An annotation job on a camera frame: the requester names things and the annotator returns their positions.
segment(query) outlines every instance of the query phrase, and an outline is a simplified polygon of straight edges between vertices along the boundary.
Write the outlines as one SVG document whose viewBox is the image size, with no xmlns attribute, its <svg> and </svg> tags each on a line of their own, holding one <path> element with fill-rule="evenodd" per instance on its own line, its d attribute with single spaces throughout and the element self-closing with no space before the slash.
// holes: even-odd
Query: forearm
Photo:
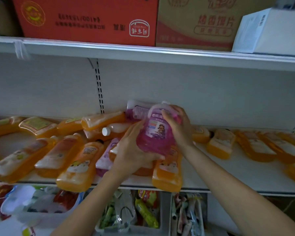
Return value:
<svg viewBox="0 0 295 236">
<path fill-rule="evenodd" d="M 51 236 L 91 235 L 98 220 L 122 179 L 108 171 L 100 183 L 52 233 Z"/>
<path fill-rule="evenodd" d="M 244 235 L 295 235 L 295 222 L 263 196 L 196 147 L 190 146 L 183 152 Z"/>
</svg>

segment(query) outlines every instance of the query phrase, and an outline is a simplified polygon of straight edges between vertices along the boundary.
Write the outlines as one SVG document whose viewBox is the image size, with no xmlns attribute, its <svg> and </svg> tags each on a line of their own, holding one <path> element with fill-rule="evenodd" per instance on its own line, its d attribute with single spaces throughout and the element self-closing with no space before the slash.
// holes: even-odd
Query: hand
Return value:
<svg viewBox="0 0 295 236">
<path fill-rule="evenodd" d="M 118 143 L 118 153 L 111 170 L 124 179 L 151 161 L 165 159 L 157 153 L 144 152 L 137 146 L 137 136 L 143 123 L 144 121 L 141 121 L 131 125 Z"/>
<path fill-rule="evenodd" d="M 184 150 L 188 146 L 194 147 L 193 141 L 192 141 L 192 132 L 193 132 L 192 126 L 191 126 L 190 120 L 183 108 L 178 107 L 177 105 L 171 105 L 171 107 L 173 109 L 175 109 L 179 113 L 179 115 L 181 116 L 181 118 L 182 118 L 181 124 L 178 124 L 173 119 L 173 117 L 164 110 L 162 110 L 162 115 L 163 115 L 164 119 L 168 122 L 168 124 L 170 125 L 170 127 L 173 131 L 173 135 L 176 140 L 176 143 L 177 143 L 179 149 L 184 154 Z"/>
</svg>

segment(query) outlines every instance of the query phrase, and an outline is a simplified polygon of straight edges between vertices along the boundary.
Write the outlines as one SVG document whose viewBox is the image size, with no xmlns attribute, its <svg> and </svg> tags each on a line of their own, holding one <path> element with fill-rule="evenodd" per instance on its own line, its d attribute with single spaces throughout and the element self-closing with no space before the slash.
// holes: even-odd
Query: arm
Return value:
<svg viewBox="0 0 295 236">
<path fill-rule="evenodd" d="M 91 235 L 102 213 L 120 184 L 140 167 L 163 158 L 158 154 L 141 151 L 136 139 L 143 122 L 129 127 L 120 140 L 114 165 L 100 183 L 52 233 L 51 236 Z"/>
<path fill-rule="evenodd" d="M 182 125 L 163 112 L 176 142 L 189 163 L 217 198 L 245 236 L 295 235 L 295 222 L 263 196 L 229 174 L 193 145 L 192 128 L 185 111 L 173 107 L 182 116 Z"/>
</svg>

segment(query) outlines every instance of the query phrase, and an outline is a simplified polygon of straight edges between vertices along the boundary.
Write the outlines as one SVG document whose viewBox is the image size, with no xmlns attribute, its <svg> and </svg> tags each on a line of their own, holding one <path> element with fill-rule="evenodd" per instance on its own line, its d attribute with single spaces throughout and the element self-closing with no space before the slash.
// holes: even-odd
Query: pink liquid bottle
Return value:
<svg viewBox="0 0 295 236">
<path fill-rule="evenodd" d="M 137 145 L 144 152 L 155 152 L 166 156 L 169 154 L 175 139 L 168 122 L 162 115 L 162 110 L 167 111 L 176 122 L 181 123 L 178 112 L 163 101 L 161 104 L 152 106 L 148 112 L 148 118 L 144 123 L 144 128 L 137 137 Z"/>
</svg>

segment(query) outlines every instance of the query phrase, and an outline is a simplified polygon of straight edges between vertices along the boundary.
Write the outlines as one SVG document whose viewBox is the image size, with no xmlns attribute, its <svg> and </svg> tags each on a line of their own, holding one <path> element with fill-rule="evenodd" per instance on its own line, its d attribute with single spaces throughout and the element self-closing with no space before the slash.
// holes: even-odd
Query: white metal shelf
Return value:
<svg viewBox="0 0 295 236">
<path fill-rule="evenodd" d="M 0 137 L 0 155 L 7 156 L 28 145 L 33 139 L 33 136 L 23 132 L 2 136 Z M 270 163 L 252 161 L 245 155 L 238 144 L 235 145 L 230 160 L 221 160 L 208 154 L 202 144 L 198 144 L 198 147 L 229 173 L 261 194 L 295 195 L 295 182 L 284 174 L 284 165 L 278 161 Z M 182 173 L 182 191 L 209 192 L 205 183 L 185 159 L 182 162 Z M 101 178 L 96 176 L 93 187 L 100 180 Z M 35 172 L 31 172 L 18 182 L 18 184 L 20 183 L 55 185 L 55 179 L 42 178 L 36 175 Z M 154 188 L 151 178 L 139 176 L 131 176 L 122 183 L 121 187 L 131 189 Z"/>
<path fill-rule="evenodd" d="M 15 53 L 14 43 L 16 40 L 22 40 L 29 53 L 39 55 L 295 71 L 295 57 L 289 56 L 127 46 L 3 36 L 0 36 L 0 52 Z"/>
</svg>

